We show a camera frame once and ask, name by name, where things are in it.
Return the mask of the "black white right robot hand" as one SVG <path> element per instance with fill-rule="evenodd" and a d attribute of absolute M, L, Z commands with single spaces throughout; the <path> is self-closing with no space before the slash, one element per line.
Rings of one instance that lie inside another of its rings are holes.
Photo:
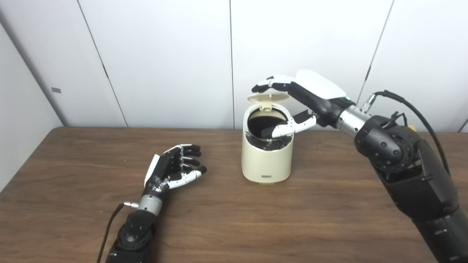
<path fill-rule="evenodd" d="M 346 92 L 332 81 L 313 72 L 298 70 L 295 77 L 274 75 L 257 83 L 253 93 L 264 93 L 270 88 L 286 92 L 290 97 L 307 107 L 286 121 L 261 131 L 263 139 L 273 139 L 302 132 L 315 125 L 340 129 L 348 108 L 355 107 Z"/>

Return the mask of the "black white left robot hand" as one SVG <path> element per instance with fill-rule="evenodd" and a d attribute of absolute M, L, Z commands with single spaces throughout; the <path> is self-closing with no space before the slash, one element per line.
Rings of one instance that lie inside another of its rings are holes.
<path fill-rule="evenodd" d="M 142 196 L 162 199 L 170 189 L 178 188 L 200 178 L 207 168 L 197 160 L 201 147 L 194 144 L 179 144 L 154 155 L 145 176 Z"/>

